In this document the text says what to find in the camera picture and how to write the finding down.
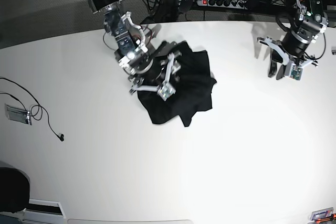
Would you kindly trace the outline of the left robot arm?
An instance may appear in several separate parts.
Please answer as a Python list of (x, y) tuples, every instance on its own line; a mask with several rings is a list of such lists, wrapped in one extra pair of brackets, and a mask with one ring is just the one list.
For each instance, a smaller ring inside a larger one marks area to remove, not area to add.
[(278, 80), (287, 77), (301, 80), (303, 70), (309, 65), (318, 66), (319, 57), (306, 50), (315, 43), (328, 27), (328, 17), (322, 0), (191, 0), (195, 4), (214, 7), (239, 6), (249, 13), (268, 14), (275, 18), (285, 32), (282, 40), (258, 37), (257, 42), (270, 48), (268, 77)]

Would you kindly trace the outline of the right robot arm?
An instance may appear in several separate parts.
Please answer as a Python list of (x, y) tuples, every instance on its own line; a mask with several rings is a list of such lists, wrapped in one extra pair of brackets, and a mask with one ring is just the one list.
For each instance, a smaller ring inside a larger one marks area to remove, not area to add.
[(118, 48), (114, 55), (132, 82), (130, 93), (153, 92), (163, 100), (175, 94), (176, 89), (171, 84), (171, 79), (181, 68), (176, 60), (180, 52), (171, 52), (159, 59), (159, 54), (167, 49), (166, 41), (155, 51), (149, 52), (149, 40), (142, 26), (133, 22), (131, 12), (122, 11), (123, 0), (87, 1), (93, 13), (103, 13), (106, 34), (115, 38)]

